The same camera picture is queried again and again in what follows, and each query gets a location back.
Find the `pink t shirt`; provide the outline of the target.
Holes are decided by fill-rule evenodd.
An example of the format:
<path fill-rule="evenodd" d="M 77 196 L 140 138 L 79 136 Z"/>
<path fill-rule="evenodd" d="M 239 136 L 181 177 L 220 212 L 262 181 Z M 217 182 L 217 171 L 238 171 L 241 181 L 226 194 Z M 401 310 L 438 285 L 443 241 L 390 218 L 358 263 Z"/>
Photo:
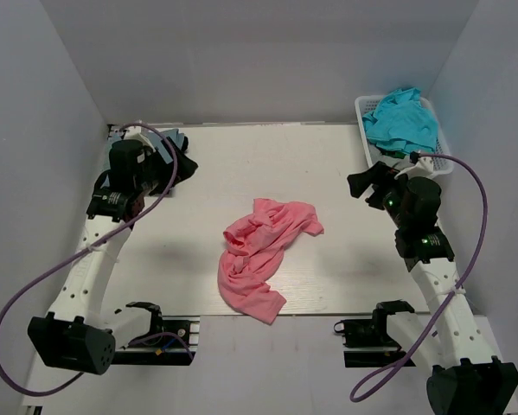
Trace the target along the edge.
<path fill-rule="evenodd" d="M 309 203 L 255 199 L 253 211 L 223 232 L 226 248 L 217 275 L 221 298 L 231 309 L 272 324 L 286 299 L 268 280 L 301 233 L 315 237 L 323 232 L 317 211 Z"/>

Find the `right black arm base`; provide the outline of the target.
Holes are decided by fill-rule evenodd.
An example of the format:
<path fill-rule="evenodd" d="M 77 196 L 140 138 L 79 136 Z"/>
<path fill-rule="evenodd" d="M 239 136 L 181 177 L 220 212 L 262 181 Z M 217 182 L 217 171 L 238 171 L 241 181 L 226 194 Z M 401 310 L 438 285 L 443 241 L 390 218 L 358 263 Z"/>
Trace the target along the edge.
<path fill-rule="evenodd" d="M 333 331 L 342 338 L 346 368 L 381 368 L 406 354 L 396 341 L 376 332 L 371 319 L 344 319 L 334 324 Z"/>

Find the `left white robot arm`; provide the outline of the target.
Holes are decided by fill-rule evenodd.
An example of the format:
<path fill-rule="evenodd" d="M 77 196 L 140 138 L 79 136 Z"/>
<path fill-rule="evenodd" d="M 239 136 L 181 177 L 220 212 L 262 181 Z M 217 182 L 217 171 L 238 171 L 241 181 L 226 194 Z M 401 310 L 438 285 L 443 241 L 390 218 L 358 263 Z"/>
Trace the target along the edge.
<path fill-rule="evenodd" d="M 103 374 L 115 352 L 139 338 L 154 345 L 163 339 L 159 306 L 131 302 L 104 312 L 106 286 L 118 255 L 131 235 L 130 220 L 144 209 L 144 198 L 158 184 L 157 154 L 137 139 L 120 139 L 109 151 L 109 168 L 96 182 L 86 211 L 87 234 L 61 292 L 44 317 L 34 317 L 28 335 L 42 361 L 89 374 Z"/>

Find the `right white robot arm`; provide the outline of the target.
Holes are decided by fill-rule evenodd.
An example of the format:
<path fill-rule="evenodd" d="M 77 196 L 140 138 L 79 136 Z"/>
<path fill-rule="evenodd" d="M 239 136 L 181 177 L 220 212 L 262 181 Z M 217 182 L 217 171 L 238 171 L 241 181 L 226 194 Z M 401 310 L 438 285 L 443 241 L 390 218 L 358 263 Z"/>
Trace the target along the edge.
<path fill-rule="evenodd" d="M 404 300 L 381 302 L 370 318 L 335 324 L 346 348 L 390 348 L 403 355 L 384 361 L 392 379 L 408 363 L 426 370 L 427 398 L 436 414 L 503 414 L 518 386 L 518 371 L 501 361 L 478 328 L 449 240 L 438 225 L 442 190 L 430 178 L 410 177 L 382 162 L 348 176 L 350 194 L 388 213 L 395 245 L 431 313 L 422 323 Z"/>

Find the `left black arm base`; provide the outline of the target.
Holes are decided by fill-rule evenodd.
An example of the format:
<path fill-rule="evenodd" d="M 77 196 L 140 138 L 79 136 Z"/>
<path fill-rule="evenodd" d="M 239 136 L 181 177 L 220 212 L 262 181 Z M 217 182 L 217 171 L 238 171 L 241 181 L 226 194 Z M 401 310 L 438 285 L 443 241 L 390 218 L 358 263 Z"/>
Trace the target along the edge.
<path fill-rule="evenodd" d="M 187 367 L 195 357 L 200 333 L 199 316 L 165 316 L 162 334 L 115 352 L 115 366 Z"/>

